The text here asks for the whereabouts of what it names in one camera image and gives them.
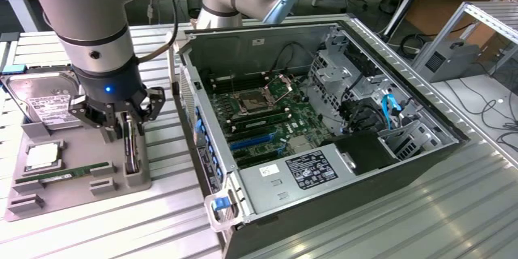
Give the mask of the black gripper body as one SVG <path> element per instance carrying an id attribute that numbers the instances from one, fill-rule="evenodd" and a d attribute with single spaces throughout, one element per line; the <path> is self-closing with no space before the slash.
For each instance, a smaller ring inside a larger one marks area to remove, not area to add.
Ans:
<path id="1" fill-rule="evenodd" d="M 111 104 L 115 112 L 127 111 L 127 103 L 139 106 L 147 97 L 137 60 L 110 72 L 88 72 L 74 66 L 79 82 L 94 107 Z"/>

